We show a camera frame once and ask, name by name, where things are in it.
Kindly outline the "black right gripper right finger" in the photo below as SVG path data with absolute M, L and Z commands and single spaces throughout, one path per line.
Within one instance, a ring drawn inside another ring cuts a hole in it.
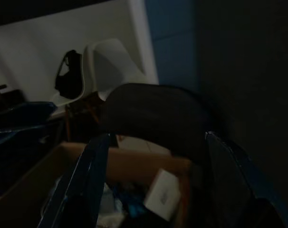
M 248 154 L 206 132 L 212 199 L 224 228 L 288 228 L 288 208 Z

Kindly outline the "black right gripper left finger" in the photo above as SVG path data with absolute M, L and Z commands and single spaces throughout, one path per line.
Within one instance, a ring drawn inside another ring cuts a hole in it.
M 60 179 L 37 228 L 95 228 L 106 180 L 109 134 L 93 138 Z

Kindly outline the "blue plastic wrapper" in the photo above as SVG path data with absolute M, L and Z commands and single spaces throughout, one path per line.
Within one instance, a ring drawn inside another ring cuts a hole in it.
M 143 205 L 146 187 L 136 183 L 117 183 L 112 187 L 115 199 L 120 200 L 123 210 L 132 219 L 147 213 Z

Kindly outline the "brown cardboard box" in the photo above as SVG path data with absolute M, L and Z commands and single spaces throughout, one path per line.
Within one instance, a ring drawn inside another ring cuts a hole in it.
M 51 150 L 0 197 L 0 228 L 36 228 L 40 209 L 57 178 L 67 172 L 85 148 L 64 142 Z M 160 169 L 186 177 L 191 161 L 165 154 L 107 149 L 106 179 L 150 185 Z

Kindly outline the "small white carton box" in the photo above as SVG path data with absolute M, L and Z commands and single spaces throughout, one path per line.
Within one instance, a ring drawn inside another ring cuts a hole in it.
M 166 221 L 170 221 L 181 198 L 179 179 L 160 169 L 144 200 L 144 206 Z

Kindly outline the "dark blue plastic bag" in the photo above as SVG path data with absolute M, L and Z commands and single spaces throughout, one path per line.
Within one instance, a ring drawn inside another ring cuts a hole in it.
M 63 121 L 52 102 L 27 102 L 0 112 L 0 196 L 58 142 Z

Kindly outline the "black bag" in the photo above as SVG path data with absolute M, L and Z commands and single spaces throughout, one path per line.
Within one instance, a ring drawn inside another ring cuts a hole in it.
M 81 54 L 75 50 L 68 51 L 56 74 L 55 89 L 60 96 L 67 99 L 76 99 L 83 90 L 81 73 Z

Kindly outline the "black rounded chair back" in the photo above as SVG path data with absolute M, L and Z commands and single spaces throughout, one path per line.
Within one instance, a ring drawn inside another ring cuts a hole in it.
M 205 132 L 212 127 L 212 117 L 199 97 L 185 89 L 125 84 L 103 103 L 100 127 L 105 132 L 153 142 L 173 155 L 202 164 Z

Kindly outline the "white shell chair wooden legs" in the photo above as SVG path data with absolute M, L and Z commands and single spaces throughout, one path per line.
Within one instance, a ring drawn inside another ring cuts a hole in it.
M 86 110 L 98 123 L 97 111 L 112 91 L 124 84 L 148 82 L 124 45 L 116 38 L 87 45 L 81 53 L 81 73 L 81 95 L 76 99 L 67 99 L 56 90 L 51 98 L 51 102 L 58 108 L 64 109 L 68 141 L 71 140 L 70 118 L 74 114 L 74 108 Z

